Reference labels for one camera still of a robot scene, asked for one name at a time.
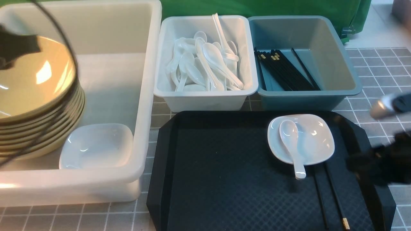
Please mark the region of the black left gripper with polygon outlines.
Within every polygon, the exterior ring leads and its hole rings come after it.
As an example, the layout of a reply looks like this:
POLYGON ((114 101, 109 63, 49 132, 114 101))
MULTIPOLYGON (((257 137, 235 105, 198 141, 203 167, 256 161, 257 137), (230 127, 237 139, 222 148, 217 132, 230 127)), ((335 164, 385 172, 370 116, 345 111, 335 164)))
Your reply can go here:
POLYGON ((0 26, 0 70, 11 69, 19 57, 40 52, 37 35, 18 35, 0 26))

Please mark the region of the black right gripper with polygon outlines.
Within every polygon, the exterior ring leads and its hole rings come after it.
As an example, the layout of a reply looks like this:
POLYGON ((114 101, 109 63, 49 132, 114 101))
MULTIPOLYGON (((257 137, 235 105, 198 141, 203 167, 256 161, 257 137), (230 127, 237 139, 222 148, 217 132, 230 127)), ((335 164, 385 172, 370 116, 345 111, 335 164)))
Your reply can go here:
POLYGON ((410 184, 410 131, 395 134, 390 144, 372 147, 346 158, 346 168, 374 185, 410 184))

